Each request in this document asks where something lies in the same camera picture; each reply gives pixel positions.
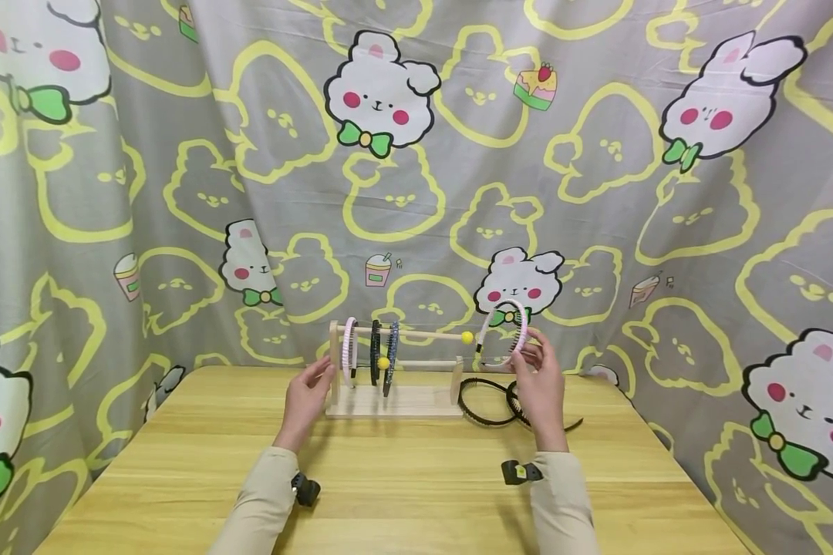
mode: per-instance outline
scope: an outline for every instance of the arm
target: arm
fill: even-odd
[[[564,375],[545,335],[535,329],[528,329],[528,334],[538,343],[512,352],[511,367],[537,443],[534,466],[543,474],[530,489],[540,554],[599,555],[586,481],[580,462],[570,453],[562,422]]]
[[[263,451],[241,487],[234,509],[207,555],[271,553],[293,510],[296,454],[323,413],[336,367],[326,356],[296,375],[287,387],[284,418],[275,443]]]
[[[293,510],[290,480],[297,472],[293,451],[278,446],[263,451],[208,555],[271,553]]]
[[[534,465],[544,475],[530,489],[540,554],[599,555],[578,458],[570,453],[540,451]]]

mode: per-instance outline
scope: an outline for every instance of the wooden table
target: wooden table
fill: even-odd
[[[188,376],[37,554],[206,553],[281,424],[292,375],[208,367]],[[412,385],[446,379],[395,375]],[[487,417],[506,411],[502,394],[487,387],[467,391],[467,402]],[[585,468],[605,555],[746,555],[613,385],[569,376],[566,405],[566,422],[585,417],[570,445]],[[528,488],[505,486],[500,474],[500,463],[528,461],[533,451],[530,432],[516,424],[322,420],[300,456],[321,497],[311,512],[294,508],[275,552],[537,553]]]

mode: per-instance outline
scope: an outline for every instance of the wooden headband rack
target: wooden headband rack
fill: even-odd
[[[371,328],[353,327],[353,334],[366,335],[369,337]],[[452,368],[450,385],[399,385],[393,382],[388,397],[383,397],[382,387],[371,386],[370,383],[363,383],[365,373],[360,372],[356,379],[360,378],[362,384],[352,382],[352,387],[347,387],[343,372],[348,372],[342,364],[340,339],[346,332],[346,326],[340,325],[339,321],[330,322],[330,362],[339,368],[336,379],[330,389],[330,403],[325,413],[329,419],[371,419],[373,417],[386,417],[386,419],[425,419],[426,417],[453,417],[459,419],[463,416],[457,400],[460,394],[460,382],[463,381],[463,357],[457,356],[453,361],[397,361],[397,364],[406,368]],[[388,335],[388,328],[379,330],[381,335]],[[410,331],[400,329],[401,338],[422,338],[441,339],[447,341],[459,341],[469,345],[474,340],[473,333],[465,331],[462,334],[439,333],[433,331]]]

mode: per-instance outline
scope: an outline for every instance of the wrist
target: wrist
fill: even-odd
[[[563,426],[551,428],[549,426],[534,430],[534,441],[538,451],[551,453],[569,453],[568,437]]]
[[[305,445],[307,438],[307,430],[295,430],[282,425],[281,430],[278,430],[278,434],[275,436],[275,441],[271,445],[280,446],[280,448],[293,451],[294,454],[298,455],[299,450]]]

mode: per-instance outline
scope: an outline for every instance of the beige sleeve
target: beige sleeve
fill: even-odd
[[[293,510],[295,494],[290,481],[297,472],[292,451],[276,446],[263,451],[207,555],[271,553]]]
[[[578,457],[540,452],[534,465],[544,476],[530,486],[540,555],[599,555]]]

